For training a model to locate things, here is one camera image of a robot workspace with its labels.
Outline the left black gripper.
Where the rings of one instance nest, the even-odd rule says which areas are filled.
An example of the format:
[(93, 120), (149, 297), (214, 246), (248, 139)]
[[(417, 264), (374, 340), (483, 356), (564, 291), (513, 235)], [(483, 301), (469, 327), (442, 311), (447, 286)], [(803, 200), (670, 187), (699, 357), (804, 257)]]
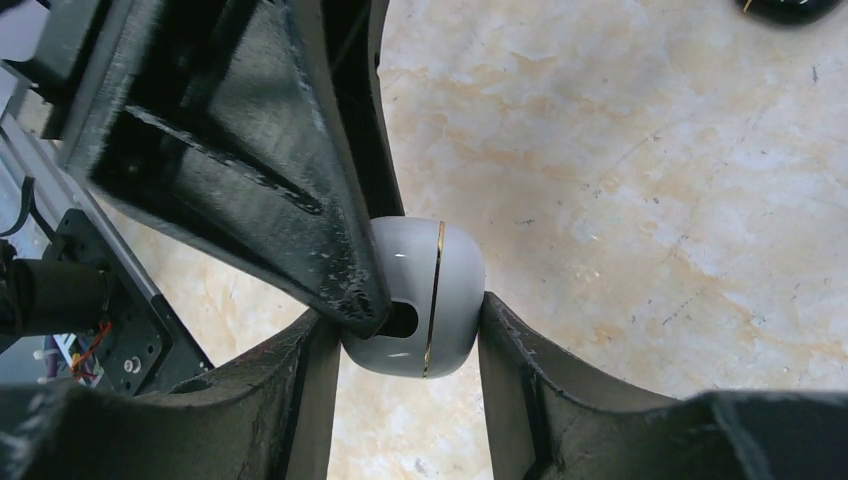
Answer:
[(62, 165), (127, 216), (355, 335), (391, 309), (328, 68), (322, 1), (45, 1), (8, 66)]

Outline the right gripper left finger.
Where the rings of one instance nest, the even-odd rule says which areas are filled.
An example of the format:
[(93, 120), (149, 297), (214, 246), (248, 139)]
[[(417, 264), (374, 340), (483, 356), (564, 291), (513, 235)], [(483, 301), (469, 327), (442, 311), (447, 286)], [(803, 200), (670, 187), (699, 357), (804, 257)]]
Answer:
[(73, 382), (1, 391), (5, 479), (323, 479), (337, 328), (307, 312), (230, 362), (138, 397)]

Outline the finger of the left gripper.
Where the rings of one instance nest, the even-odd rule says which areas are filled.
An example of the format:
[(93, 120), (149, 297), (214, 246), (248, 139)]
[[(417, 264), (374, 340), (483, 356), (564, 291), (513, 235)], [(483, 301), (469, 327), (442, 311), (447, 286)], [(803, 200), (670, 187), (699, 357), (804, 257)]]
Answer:
[(334, 93), (371, 218), (405, 214), (378, 76), (388, 6), (384, 0), (321, 2)]

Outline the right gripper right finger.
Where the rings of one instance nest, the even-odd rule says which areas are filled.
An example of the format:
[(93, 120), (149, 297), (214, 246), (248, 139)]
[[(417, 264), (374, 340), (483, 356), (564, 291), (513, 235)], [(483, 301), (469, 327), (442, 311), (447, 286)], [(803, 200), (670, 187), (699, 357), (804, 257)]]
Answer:
[(478, 340), (498, 479), (843, 479), (843, 392), (677, 400), (567, 352), (487, 293)]

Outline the white charging case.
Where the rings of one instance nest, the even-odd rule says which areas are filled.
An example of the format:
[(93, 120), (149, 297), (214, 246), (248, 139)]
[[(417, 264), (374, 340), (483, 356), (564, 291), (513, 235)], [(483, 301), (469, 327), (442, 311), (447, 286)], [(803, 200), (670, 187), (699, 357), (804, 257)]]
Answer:
[(437, 379), (459, 369), (479, 329), (485, 265), (461, 227), (407, 216), (370, 223), (391, 309), (371, 338), (342, 336), (358, 366), (384, 375)]

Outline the black round charging case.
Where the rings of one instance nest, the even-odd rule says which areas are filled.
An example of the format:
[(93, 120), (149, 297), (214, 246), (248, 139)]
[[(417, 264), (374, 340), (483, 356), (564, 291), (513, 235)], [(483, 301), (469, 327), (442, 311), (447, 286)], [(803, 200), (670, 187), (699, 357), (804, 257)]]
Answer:
[(822, 19), (842, 0), (735, 0), (742, 13), (780, 26), (808, 25)]

